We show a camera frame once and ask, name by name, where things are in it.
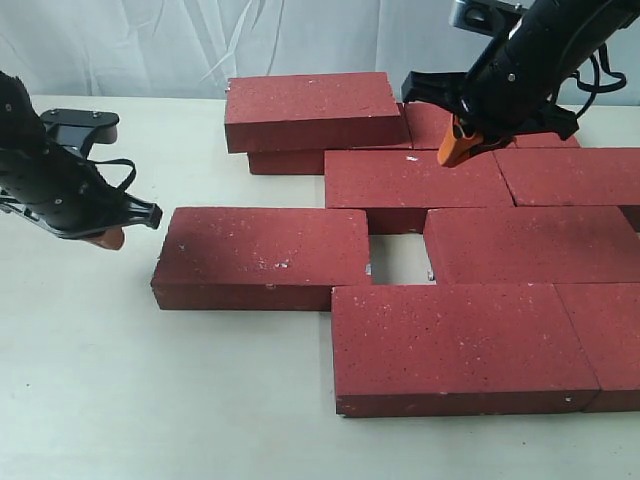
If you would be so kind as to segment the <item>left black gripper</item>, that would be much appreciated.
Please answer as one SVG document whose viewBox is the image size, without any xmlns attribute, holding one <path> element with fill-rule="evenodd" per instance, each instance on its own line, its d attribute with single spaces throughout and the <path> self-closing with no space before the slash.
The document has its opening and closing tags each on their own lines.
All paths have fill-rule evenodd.
<svg viewBox="0 0 640 480">
<path fill-rule="evenodd" d="M 122 227 L 157 229 L 161 208 L 127 193 L 129 159 L 93 161 L 57 144 L 33 152 L 1 151 L 1 210 L 68 240 L 120 250 Z"/>
</svg>

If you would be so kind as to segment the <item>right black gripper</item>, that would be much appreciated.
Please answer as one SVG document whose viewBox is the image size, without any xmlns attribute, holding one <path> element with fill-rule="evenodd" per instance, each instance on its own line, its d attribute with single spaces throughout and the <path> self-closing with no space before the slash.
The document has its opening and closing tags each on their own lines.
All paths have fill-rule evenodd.
<svg viewBox="0 0 640 480">
<path fill-rule="evenodd" d="M 627 2 L 536 1 L 527 8 L 510 30 L 488 36 L 468 71 L 412 71 L 404 80 L 403 102 L 452 114 L 437 152 L 441 166 L 454 168 L 519 135 L 571 137 L 580 115 L 557 104 L 568 79 L 591 99 L 626 86 L 625 74 L 610 67 L 606 43 L 627 28 Z"/>
</svg>

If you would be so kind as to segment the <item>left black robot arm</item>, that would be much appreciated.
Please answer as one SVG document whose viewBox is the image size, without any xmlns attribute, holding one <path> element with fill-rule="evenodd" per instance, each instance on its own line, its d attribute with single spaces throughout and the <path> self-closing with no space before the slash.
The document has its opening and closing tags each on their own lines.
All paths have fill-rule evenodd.
<svg viewBox="0 0 640 480">
<path fill-rule="evenodd" d="M 1 209 L 65 240 L 108 250 L 124 244 L 133 225 L 158 229 L 163 212 L 128 193 L 136 178 L 126 158 L 113 165 L 130 169 L 113 186 L 90 159 L 96 144 L 117 139 L 113 112 L 49 109 L 37 113 L 23 82 L 1 76 Z"/>
</svg>

